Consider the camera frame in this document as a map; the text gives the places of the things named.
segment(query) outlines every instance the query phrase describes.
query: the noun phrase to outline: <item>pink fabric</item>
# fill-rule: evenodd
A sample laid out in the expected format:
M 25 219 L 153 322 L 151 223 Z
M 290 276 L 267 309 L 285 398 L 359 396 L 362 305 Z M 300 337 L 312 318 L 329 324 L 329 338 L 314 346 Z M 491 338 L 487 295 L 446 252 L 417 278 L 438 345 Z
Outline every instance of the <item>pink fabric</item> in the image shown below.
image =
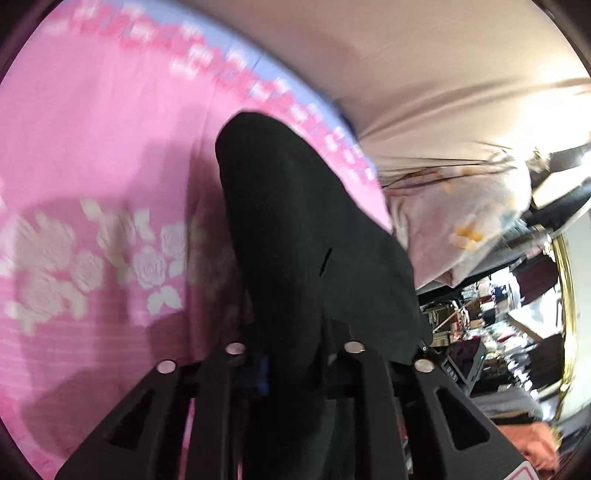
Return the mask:
M 238 111 L 294 128 L 390 229 L 379 185 L 351 168 L 359 151 L 289 92 L 265 94 L 279 83 L 179 25 L 122 11 L 105 26 L 115 7 L 101 8 L 52 13 L 0 86 L 0 416 L 44 479 L 158 360 L 235 337 L 214 143 Z M 121 35 L 138 18 L 150 42 Z

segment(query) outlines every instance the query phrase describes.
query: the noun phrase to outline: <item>gold trim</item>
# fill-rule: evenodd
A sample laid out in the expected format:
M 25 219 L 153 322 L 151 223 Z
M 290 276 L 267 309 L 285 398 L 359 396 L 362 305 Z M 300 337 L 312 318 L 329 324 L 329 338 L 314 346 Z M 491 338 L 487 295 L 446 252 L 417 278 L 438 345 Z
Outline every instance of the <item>gold trim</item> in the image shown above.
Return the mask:
M 574 299 L 573 277 L 570 271 L 569 252 L 566 241 L 559 235 L 552 241 L 552 248 L 558 266 L 560 288 L 562 291 L 562 322 L 564 332 L 564 369 L 562 385 L 560 386 L 560 399 L 556 410 L 556 419 L 562 415 L 562 408 L 566 394 L 573 382 L 574 359 L 577 354 L 576 319 L 577 309 Z

